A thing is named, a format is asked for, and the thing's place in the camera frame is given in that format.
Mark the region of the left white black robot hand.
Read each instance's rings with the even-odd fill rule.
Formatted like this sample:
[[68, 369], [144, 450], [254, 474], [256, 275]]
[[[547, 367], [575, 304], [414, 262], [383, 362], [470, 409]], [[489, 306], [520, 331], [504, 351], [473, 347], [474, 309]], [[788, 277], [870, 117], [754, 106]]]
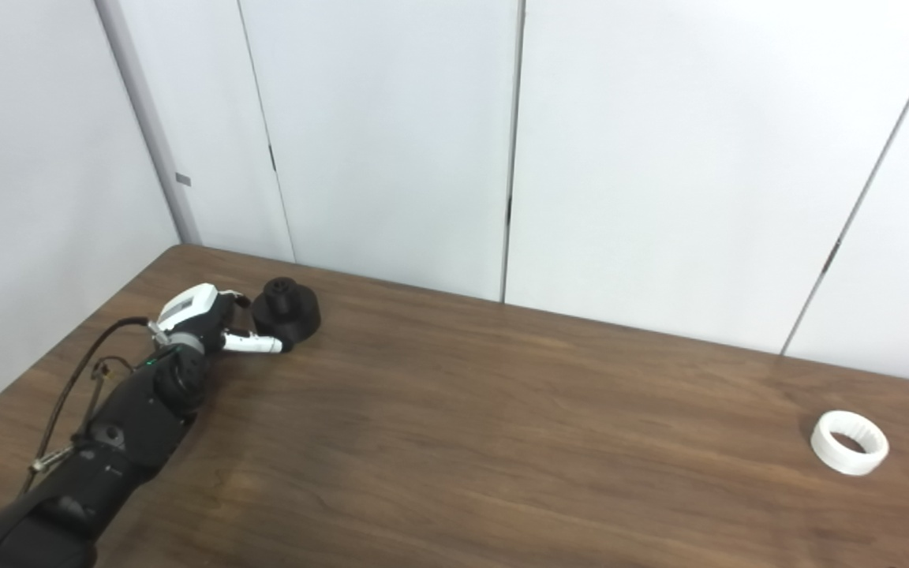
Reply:
[[148, 328], [156, 346], [191, 346], [204, 355], [221, 351], [285, 353], [281, 339], [232, 327], [237, 310], [250, 305], [250, 298], [241, 292], [201, 283], [170, 299]]

